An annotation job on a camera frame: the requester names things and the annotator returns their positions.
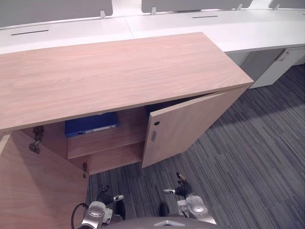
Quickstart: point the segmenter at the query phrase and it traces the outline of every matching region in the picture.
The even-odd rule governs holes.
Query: wooden cabinet
[[[85,199],[83,163],[94,174],[182,153],[253,83],[202,33],[0,55],[0,79],[0,199],[9,206],[0,221],[8,229],[69,228]],[[65,120],[113,111],[117,128],[64,135]],[[28,146],[39,125],[36,154]]]
[[[0,228],[71,228],[74,207],[86,199],[88,177],[44,146],[39,155],[29,151],[31,141],[18,130],[0,142]],[[77,223],[81,211],[75,217]]]

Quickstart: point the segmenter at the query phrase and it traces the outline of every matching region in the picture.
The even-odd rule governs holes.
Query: open cabinet door
[[[0,141],[0,228],[70,229],[74,207],[86,199],[88,176],[44,146],[35,154],[31,142],[21,131]]]
[[[142,168],[187,150],[247,88],[217,92],[151,112]]]

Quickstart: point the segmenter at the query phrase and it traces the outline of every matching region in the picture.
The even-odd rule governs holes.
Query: cabinet top
[[[0,130],[252,84],[203,33],[0,55]]]

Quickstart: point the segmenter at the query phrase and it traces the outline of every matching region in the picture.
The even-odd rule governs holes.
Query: cable slot
[[[31,32],[21,32],[21,33],[14,33],[11,34],[11,36],[16,36],[16,35],[22,35],[22,34],[28,34],[28,33],[35,33],[35,32],[47,32],[49,30],[40,30],[40,31],[31,31]]]
[[[192,18],[215,18],[218,16],[202,16],[202,17],[192,17]]]

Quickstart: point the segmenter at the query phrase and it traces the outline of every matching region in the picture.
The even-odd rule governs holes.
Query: gray carpet
[[[185,153],[90,176],[87,201],[103,185],[125,196],[126,217],[156,216],[162,190],[186,175],[219,225],[232,229],[305,227],[305,68],[245,92]]]

